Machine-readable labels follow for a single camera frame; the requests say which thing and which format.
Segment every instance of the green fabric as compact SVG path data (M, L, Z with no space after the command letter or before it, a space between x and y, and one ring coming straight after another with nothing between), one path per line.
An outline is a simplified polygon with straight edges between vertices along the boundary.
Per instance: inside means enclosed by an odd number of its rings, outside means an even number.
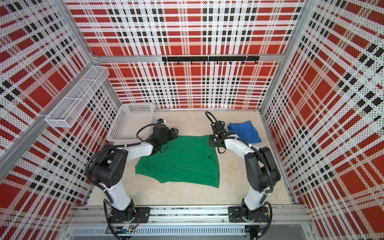
M164 182L191 182L218 187L220 170L216 149L208 146L209 136L179 136L168 142L168 149L141 157L136 174Z

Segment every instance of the side wall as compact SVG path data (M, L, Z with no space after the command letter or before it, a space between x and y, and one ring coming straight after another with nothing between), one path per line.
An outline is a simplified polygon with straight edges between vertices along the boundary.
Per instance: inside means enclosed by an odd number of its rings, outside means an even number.
M384 1L317 1L264 116L325 239L383 238Z
M0 3L0 155L88 64L53 0ZM116 105L100 87L71 129L47 127L0 181L0 239L55 239L90 188Z

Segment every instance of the perforated pegboard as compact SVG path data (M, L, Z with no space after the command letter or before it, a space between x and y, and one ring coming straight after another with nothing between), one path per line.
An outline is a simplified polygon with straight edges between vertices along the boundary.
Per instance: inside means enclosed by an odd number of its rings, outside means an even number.
M0 3L0 155L88 63L55 1Z
M84 168L117 112L103 86L71 129L46 128L0 182L0 239L56 239L90 188Z
M264 112L324 239L384 237L384 1L318 1Z
M95 55L283 53L304 0L65 0Z
M278 61L103 63L122 103L156 108L258 109Z

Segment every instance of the folded garment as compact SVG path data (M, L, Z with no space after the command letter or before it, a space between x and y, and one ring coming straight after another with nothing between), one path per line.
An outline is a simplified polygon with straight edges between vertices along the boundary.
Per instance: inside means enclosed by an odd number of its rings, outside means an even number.
M220 170L209 136L179 136L155 155L141 157L136 174L164 182L191 182L218 187Z
M239 138L246 140L248 143L262 142L257 130L253 127L251 121L243 123L230 123L228 125L228 130L236 133Z

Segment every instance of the wire shelf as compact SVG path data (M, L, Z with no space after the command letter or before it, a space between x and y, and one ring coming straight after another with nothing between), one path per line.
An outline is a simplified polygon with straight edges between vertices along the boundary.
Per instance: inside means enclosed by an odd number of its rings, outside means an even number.
M45 121L53 127L71 128L108 76L107 67L92 66Z

